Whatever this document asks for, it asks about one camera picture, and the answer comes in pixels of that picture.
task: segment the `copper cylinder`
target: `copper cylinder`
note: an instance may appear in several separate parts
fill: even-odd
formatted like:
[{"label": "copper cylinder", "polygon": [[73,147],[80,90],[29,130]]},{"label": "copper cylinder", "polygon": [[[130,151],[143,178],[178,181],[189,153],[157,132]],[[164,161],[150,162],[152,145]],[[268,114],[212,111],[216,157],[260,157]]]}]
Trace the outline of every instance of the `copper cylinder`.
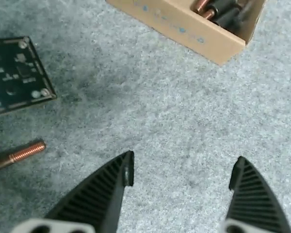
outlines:
[{"label": "copper cylinder", "polygon": [[210,0],[199,0],[195,7],[194,7],[194,10],[198,13],[198,14],[201,14],[202,11],[204,10],[205,6],[207,5],[207,3],[209,2]]},{"label": "copper cylinder", "polygon": [[4,158],[0,158],[0,169],[27,159],[28,157],[35,155],[39,152],[42,152],[45,150],[45,148],[46,144],[43,141],[40,141],[25,149],[17,151],[13,154],[9,154]]},{"label": "copper cylinder", "polygon": [[212,19],[214,16],[215,16],[215,11],[213,9],[209,9],[202,15],[202,17],[208,20]]}]

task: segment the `black plastic part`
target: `black plastic part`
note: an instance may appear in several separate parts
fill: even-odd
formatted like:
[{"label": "black plastic part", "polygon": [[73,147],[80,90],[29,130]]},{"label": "black plastic part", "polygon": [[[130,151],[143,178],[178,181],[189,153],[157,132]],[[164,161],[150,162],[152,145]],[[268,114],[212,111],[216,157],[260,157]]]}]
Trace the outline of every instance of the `black plastic part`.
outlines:
[{"label": "black plastic part", "polygon": [[236,4],[236,0],[215,0],[207,5],[206,10],[213,9],[215,15],[219,16]]},{"label": "black plastic part", "polygon": [[221,16],[219,16],[218,18],[214,19],[213,23],[226,29],[231,24],[234,17],[239,14],[239,12],[240,12],[239,8],[234,7],[228,10],[227,12],[225,12],[224,14],[222,14]]},{"label": "black plastic part", "polygon": [[227,30],[231,33],[236,33],[244,25],[244,22],[247,20],[249,13],[254,6],[256,0],[250,0],[247,4],[241,9],[240,13],[233,18],[232,22],[228,26]]},{"label": "black plastic part", "polygon": [[234,194],[226,218],[274,233],[291,233],[275,195],[244,157],[239,157],[234,165],[229,189],[234,190]]},{"label": "black plastic part", "polygon": [[45,218],[86,223],[96,233],[115,233],[125,186],[134,183],[134,153],[127,151],[86,178]]}]

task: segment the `threaded copper rod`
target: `threaded copper rod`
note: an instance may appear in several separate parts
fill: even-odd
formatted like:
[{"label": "threaded copper rod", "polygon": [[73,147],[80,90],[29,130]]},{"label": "threaded copper rod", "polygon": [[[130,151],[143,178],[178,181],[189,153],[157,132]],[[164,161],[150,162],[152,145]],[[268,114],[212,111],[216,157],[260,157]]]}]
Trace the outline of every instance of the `threaded copper rod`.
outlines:
[{"label": "threaded copper rod", "polygon": [[4,158],[0,158],[0,169],[7,167],[9,165],[12,165],[14,163],[20,162],[24,159],[27,159],[28,157],[35,155],[39,152],[42,152],[45,150],[45,148],[46,148],[46,144],[43,141],[41,141],[25,149],[17,151],[13,154],[9,154],[8,156]]}]

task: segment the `electronic component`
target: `electronic component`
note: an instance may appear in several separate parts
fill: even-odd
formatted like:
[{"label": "electronic component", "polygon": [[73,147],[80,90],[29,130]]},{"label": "electronic component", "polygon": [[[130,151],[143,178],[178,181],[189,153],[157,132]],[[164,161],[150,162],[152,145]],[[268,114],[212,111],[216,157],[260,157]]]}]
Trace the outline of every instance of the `electronic component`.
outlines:
[{"label": "electronic component", "polygon": [[0,115],[55,98],[30,38],[0,39]]}]

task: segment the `mounting hole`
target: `mounting hole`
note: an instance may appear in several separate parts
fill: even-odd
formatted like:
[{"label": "mounting hole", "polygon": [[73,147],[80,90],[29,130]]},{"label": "mounting hole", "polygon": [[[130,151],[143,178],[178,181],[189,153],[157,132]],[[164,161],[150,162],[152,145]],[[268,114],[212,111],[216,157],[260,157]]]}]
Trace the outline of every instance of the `mounting hole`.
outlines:
[{"label": "mounting hole", "polygon": [[70,233],[86,233],[85,231],[82,231],[82,230],[75,230],[75,231],[72,231]]},{"label": "mounting hole", "polygon": [[50,227],[46,225],[34,228],[30,233],[50,233]]},{"label": "mounting hole", "polygon": [[226,229],[227,233],[246,233],[241,227],[236,225],[230,225]]}]

